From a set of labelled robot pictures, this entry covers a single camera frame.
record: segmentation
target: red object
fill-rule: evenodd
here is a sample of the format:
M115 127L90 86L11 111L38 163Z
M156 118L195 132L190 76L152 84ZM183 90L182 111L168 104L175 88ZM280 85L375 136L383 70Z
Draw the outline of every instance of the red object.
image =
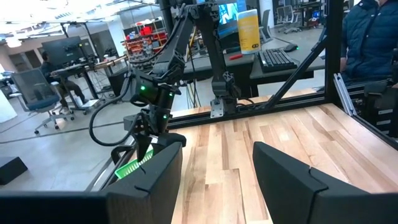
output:
M144 27L139 32L141 35L149 35L152 33L152 27Z
M235 59L238 59L238 58L241 58L241 57L243 57L243 54L232 55L232 56L229 57L229 60L235 60Z

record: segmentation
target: ceiling light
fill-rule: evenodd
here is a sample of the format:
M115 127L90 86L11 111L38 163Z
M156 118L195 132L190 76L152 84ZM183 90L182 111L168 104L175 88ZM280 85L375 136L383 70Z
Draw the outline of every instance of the ceiling light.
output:
M6 42L8 47L13 48L13 47L19 47L21 46L21 41L17 38L13 38L13 37L7 37L6 38Z

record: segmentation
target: person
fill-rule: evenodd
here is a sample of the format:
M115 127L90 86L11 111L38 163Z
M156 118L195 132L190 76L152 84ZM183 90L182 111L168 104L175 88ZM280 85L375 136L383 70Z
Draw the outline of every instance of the person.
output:
M343 19L340 72L346 86L392 75L398 0L362 0Z
M45 79L48 81L48 83L59 82L59 85L57 85L57 89L61 95L62 99L60 100L60 102L64 110L68 111L68 103L65 100L65 95L67 94L67 89L65 88L65 86L68 88L69 91L74 91L75 94L80 97L81 102L83 102L83 104L88 101L86 100L81 88L76 83L69 80L65 80L65 86L63 86L59 78L53 77L54 75L57 74L55 72L57 67L50 62L50 57L47 52L42 53L42 58L43 58L43 64L40 69Z

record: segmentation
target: computer mouse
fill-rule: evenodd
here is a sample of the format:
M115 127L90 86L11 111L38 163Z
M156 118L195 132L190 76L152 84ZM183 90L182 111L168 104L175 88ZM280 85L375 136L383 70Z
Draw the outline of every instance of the computer mouse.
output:
M294 50L297 50L297 48L297 44L288 44L286 47L283 48L283 50L284 52L292 52Z

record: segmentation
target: wooden table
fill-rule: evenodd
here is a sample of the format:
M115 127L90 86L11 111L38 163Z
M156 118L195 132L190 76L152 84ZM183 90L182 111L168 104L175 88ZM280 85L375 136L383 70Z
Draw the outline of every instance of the wooden table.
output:
M187 146L172 223L272 223L252 162L254 141L368 192L398 192L398 152L333 104L173 132Z

